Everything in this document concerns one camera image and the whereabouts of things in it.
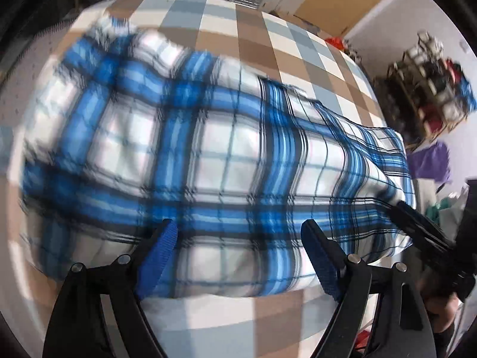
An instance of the metal screw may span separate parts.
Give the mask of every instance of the metal screw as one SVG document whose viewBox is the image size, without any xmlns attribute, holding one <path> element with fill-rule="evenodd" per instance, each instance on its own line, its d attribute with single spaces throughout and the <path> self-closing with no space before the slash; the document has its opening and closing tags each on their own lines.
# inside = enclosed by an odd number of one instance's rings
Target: metal screw
<svg viewBox="0 0 477 358">
<path fill-rule="evenodd" d="M 130 260 L 131 260 L 131 256 L 128 254 L 124 254 L 118 257 L 118 264 L 126 265 L 128 262 L 130 262 Z"/>
<path fill-rule="evenodd" d="M 73 273 L 78 273 L 79 271 L 81 271 L 83 269 L 83 264 L 82 263 L 76 263 L 74 264 L 72 267 L 71 267 L 71 271 Z"/>
<path fill-rule="evenodd" d="M 351 253 L 348 255 L 348 261 L 352 262 L 353 264 L 359 264 L 361 262 L 361 257 L 357 254 Z"/>
<path fill-rule="evenodd" d="M 405 272 L 407 271 L 407 265 L 404 263 L 397 263 L 396 269 L 399 270 L 399 272 Z"/>
</svg>

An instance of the blue and white plaid cloth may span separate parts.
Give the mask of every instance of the blue and white plaid cloth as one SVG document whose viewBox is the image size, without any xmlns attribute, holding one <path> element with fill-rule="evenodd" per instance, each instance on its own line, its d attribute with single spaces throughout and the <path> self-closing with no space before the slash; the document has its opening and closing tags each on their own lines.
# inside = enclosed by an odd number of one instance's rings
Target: blue and white plaid cloth
<svg viewBox="0 0 477 358">
<path fill-rule="evenodd" d="M 317 284 L 300 239 L 313 218 L 367 261 L 408 238 L 404 146 L 231 58 L 102 17 L 34 95 L 23 239 L 45 274 L 110 263 L 173 219 L 154 294 L 277 294 Z"/>
</svg>

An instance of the table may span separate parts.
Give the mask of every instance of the table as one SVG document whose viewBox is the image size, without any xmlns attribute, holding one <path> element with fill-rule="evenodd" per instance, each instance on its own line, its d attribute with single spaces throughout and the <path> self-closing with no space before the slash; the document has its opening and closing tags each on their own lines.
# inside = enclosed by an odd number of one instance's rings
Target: table
<svg viewBox="0 0 477 358">
<path fill-rule="evenodd" d="M 105 11 L 141 28 L 157 28 L 183 46 L 235 57 L 270 78 L 300 87 L 329 109 L 366 126 L 383 126 L 382 114 L 364 74 L 345 54 L 321 38 L 275 16 L 222 0 L 108 0 L 82 12 L 50 62 L 77 40 Z M 30 330 L 18 332 L 41 356 L 49 315 L 59 286 L 23 259 L 18 186 L 7 190 L 8 241 Z M 309 357 L 334 310 L 332 298 L 317 286 L 263 298 L 198 296 L 146 299 L 152 329 L 170 357 Z M 366 319 L 372 318 L 370 304 Z M 111 311 L 111 338 L 118 336 Z"/>
</svg>

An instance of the plaid shirt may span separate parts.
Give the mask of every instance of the plaid shirt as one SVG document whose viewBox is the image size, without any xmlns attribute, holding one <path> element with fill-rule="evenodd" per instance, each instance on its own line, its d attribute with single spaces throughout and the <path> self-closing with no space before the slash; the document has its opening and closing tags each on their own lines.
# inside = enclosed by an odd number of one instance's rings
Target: plaid shirt
<svg viewBox="0 0 477 358">
<path fill-rule="evenodd" d="M 24 156 L 23 238 L 53 278 L 131 252 L 167 217 L 179 240 L 155 290 L 165 297 L 316 284 L 309 218 L 367 261 L 408 244 L 386 215 L 414 205 L 394 131 L 108 16 L 37 90 Z"/>
</svg>

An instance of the blue gripper pad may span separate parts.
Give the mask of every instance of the blue gripper pad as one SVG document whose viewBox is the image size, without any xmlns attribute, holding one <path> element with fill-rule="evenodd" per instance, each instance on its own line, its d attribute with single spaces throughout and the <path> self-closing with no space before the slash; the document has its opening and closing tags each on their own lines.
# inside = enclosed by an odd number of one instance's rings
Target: blue gripper pad
<svg viewBox="0 0 477 358">
<path fill-rule="evenodd" d="M 177 226 L 170 221 L 137 269 L 135 293 L 139 300 L 151 295 L 177 242 Z"/>
<path fill-rule="evenodd" d="M 340 279 L 346 272 L 346 255 L 336 241 L 329 240 L 314 220 L 301 226 L 301 242 L 312 262 L 325 293 L 340 301 L 343 296 Z"/>
</svg>

